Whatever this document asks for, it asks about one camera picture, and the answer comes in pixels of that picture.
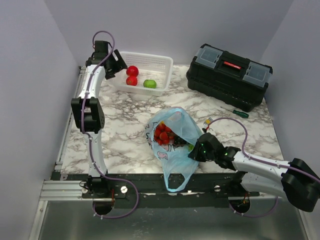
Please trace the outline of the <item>red fake apple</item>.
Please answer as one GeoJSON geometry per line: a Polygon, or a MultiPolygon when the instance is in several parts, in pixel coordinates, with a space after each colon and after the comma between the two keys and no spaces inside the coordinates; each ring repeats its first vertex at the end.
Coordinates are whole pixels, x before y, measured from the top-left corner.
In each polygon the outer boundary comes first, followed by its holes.
{"type": "Polygon", "coordinates": [[[134,65],[131,65],[127,68],[126,70],[126,74],[130,77],[130,76],[134,76],[134,77],[137,77],[139,75],[139,69],[134,66],[134,65]]]}

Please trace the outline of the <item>red fake peach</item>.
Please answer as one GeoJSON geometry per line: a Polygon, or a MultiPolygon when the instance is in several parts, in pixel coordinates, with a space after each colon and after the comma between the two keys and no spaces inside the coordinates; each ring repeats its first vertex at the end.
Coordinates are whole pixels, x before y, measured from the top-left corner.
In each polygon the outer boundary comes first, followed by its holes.
{"type": "Polygon", "coordinates": [[[136,86],[138,84],[138,78],[136,76],[128,76],[126,79],[126,84],[128,86],[136,86]]]}

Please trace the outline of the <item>dark purple fake grapes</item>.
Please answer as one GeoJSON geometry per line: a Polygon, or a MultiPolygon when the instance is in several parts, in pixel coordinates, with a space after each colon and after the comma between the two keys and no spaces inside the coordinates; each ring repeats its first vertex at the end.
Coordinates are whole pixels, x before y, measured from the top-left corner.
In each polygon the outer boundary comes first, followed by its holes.
{"type": "Polygon", "coordinates": [[[175,146],[185,146],[187,145],[187,141],[185,141],[183,138],[179,137],[179,136],[175,136],[173,139],[173,144],[175,146]]]}

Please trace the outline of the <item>light blue plastic bag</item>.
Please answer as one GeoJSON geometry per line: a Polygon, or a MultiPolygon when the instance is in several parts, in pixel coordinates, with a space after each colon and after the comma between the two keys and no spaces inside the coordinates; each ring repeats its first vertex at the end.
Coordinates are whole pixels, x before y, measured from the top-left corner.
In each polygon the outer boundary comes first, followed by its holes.
{"type": "Polygon", "coordinates": [[[198,167],[198,162],[189,158],[188,145],[196,144],[198,138],[203,134],[193,118],[182,107],[169,107],[159,110],[146,124],[144,135],[154,156],[161,162],[164,184],[171,192],[180,192],[185,189],[191,176],[198,167]],[[187,144],[176,146],[173,142],[168,145],[159,145],[154,139],[156,127],[164,122],[177,136],[181,137],[187,144]],[[184,181],[179,186],[170,187],[170,174],[181,174],[184,181]]]}

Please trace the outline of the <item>red fake cherry bunch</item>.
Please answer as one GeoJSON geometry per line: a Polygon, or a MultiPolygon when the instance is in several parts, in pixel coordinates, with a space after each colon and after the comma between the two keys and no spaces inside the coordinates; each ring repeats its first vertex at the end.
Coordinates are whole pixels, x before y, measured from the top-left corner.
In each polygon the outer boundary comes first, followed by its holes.
{"type": "Polygon", "coordinates": [[[154,131],[154,140],[161,146],[168,145],[173,142],[176,134],[161,121],[154,131]]]}

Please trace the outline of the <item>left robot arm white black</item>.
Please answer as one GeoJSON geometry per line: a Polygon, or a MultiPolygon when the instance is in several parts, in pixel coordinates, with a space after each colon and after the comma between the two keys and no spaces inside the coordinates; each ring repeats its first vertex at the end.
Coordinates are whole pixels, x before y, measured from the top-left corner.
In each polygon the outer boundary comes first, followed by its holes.
{"type": "Polygon", "coordinates": [[[94,198],[110,198],[112,187],[106,179],[108,173],[102,150],[102,130],[105,114],[99,101],[102,82],[114,78],[127,69],[122,56],[108,41],[95,40],[93,53],[85,62],[86,78],[78,97],[71,100],[74,122],[83,134],[88,156],[88,177],[83,188],[94,198]]]}

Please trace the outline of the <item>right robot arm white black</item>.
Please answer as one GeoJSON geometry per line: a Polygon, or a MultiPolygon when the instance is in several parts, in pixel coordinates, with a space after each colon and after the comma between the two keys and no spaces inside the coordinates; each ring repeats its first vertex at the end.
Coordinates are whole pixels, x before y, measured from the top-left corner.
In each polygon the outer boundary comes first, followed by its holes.
{"type": "Polygon", "coordinates": [[[245,192],[261,192],[284,198],[304,212],[312,212],[320,198],[320,178],[299,158],[278,161],[248,155],[240,148],[223,146],[207,132],[199,137],[189,158],[198,162],[213,161],[223,169],[243,176],[230,183],[230,191],[241,196],[245,192]]]}

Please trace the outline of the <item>green fake leafy fruit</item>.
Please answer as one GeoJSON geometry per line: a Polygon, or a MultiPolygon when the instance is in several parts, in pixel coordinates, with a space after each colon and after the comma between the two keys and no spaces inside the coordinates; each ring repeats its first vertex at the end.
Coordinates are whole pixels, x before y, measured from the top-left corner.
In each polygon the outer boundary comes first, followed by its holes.
{"type": "Polygon", "coordinates": [[[194,149],[194,145],[189,144],[189,145],[188,145],[188,151],[190,151],[190,152],[191,152],[193,149],[194,149]]]}

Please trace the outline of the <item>hex key set yellow holder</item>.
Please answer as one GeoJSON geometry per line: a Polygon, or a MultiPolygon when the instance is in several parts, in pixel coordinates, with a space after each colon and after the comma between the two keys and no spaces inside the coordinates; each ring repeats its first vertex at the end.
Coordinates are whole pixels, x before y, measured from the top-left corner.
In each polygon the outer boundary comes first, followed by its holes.
{"type": "Polygon", "coordinates": [[[210,118],[207,118],[207,119],[204,121],[203,125],[204,125],[205,127],[207,127],[207,126],[209,126],[213,121],[214,121],[214,120],[213,120],[211,117],[210,117],[210,118]]]}

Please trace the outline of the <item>white plastic basket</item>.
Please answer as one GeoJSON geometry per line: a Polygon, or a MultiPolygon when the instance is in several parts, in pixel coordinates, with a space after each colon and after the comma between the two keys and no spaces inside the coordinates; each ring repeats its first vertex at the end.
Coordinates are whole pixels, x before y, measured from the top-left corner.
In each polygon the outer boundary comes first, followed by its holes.
{"type": "Polygon", "coordinates": [[[138,68],[137,85],[127,85],[128,75],[125,70],[121,70],[109,80],[116,90],[159,97],[169,88],[173,71],[171,57],[130,51],[121,51],[120,55],[128,67],[138,68]],[[144,87],[146,80],[154,80],[156,88],[144,87]]]}

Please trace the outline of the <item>black plastic toolbox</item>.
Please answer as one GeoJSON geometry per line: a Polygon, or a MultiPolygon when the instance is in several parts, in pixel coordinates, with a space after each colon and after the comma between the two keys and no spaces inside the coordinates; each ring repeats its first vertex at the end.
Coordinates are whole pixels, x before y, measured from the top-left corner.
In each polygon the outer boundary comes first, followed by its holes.
{"type": "Polygon", "coordinates": [[[187,86],[246,113],[259,106],[273,68],[226,50],[203,44],[186,72],[187,86]]]}

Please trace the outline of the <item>green handled screwdriver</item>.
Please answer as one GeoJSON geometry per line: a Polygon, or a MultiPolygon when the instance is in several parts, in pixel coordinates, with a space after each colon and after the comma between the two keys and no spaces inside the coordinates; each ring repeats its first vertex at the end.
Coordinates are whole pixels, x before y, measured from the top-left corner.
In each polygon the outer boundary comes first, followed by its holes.
{"type": "Polygon", "coordinates": [[[222,107],[222,106],[220,108],[222,108],[222,109],[224,109],[226,111],[232,112],[234,115],[239,116],[239,117],[241,117],[243,119],[248,119],[249,118],[249,114],[246,113],[246,112],[235,110],[235,109],[228,109],[228,108],[225,108],[225,107],[222,107]]]}

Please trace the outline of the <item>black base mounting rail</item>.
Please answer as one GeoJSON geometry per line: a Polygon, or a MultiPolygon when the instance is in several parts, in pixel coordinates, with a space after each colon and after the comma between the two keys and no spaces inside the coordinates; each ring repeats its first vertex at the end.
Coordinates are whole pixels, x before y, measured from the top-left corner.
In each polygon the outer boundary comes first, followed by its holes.
{"type": "Polygon", "coordinates": [[[182,190],[182,174],[162,173],[109,174],[89,177],[82,197],[98,205],[114,204],[116,208],[227,208],[229,200],[241,200],[248,195],[241,186],[241,173],[194,173],[182,190]]]}

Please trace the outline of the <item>aluminium frame profile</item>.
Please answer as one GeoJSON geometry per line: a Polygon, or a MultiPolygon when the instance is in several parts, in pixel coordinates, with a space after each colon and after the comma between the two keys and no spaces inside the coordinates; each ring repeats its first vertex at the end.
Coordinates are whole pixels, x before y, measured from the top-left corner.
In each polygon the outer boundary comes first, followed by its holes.
{"type": "Polygon", "coordinates": [[[48,180],[42,184],[40,201],[81,201],[82,188],[78,180],[48,180]]]}

